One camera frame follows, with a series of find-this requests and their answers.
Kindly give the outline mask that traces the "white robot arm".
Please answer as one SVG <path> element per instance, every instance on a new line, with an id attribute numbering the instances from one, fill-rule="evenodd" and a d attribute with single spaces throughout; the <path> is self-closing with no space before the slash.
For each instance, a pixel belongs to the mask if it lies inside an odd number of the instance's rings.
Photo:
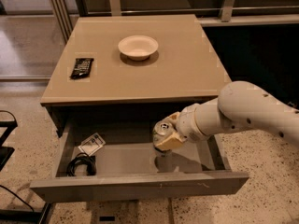
<path id="1" fill-rule="evenodd" d="M 217 98 L 189 105 L 157 122 L 153 145 L 168 151 L 215 134 L 246 130 L 262 130 L 298 146 L 299 110 L 254 84 L 234 81 L 224 86 Z"/>

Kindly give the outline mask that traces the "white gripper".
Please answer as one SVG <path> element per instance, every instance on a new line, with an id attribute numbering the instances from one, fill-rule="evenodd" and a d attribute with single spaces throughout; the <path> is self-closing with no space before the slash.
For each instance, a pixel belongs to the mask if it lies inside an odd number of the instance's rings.
<path id="1" fill-rule="evenodd" d="M 162 122 L 168 122 L 172 126 L 176 126 L 179 134 L 173 132 L 162 136 L 156 133 L 153 135 L 154 146 L 161 151 L 167 151 L 182 147 L 184 140 L 192 143 L 207 140 L 208 136 L 202 133 L 196 123 L 195 111 L 199 106 L 199 104 L 189 105 L 182 111 L 177 111 L 162 119 Z"/>

